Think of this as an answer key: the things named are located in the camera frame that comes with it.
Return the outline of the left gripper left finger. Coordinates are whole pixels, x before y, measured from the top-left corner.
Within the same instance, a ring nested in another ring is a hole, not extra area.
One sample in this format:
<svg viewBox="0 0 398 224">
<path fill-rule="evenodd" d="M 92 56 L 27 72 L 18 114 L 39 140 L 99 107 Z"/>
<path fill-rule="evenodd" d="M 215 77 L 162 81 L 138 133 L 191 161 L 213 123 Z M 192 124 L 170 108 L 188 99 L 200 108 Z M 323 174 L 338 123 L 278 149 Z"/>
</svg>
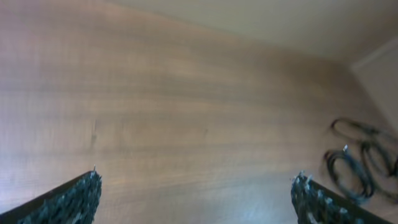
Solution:
<svg viewBox="0 0 398 224">
<path fill-rule="evenodd" d="M 1 214 L 1 223 L 91 224 L 100 204 L 102 176 L 96 170 Z"/>
</svg>

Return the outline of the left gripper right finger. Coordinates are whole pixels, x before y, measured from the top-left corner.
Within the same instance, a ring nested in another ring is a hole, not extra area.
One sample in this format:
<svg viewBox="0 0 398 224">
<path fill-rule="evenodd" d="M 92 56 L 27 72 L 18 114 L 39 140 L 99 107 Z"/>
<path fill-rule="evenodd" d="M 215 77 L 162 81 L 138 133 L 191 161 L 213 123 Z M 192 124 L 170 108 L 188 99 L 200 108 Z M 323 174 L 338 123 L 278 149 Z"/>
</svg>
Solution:
<svg viewBox="0 0 398 224">
<path fill-rule="evenodd" d="M 298 224 L 392 224 L 315 182 L 303 172 L 292 178 L 290 195 Z"/>
</svg>

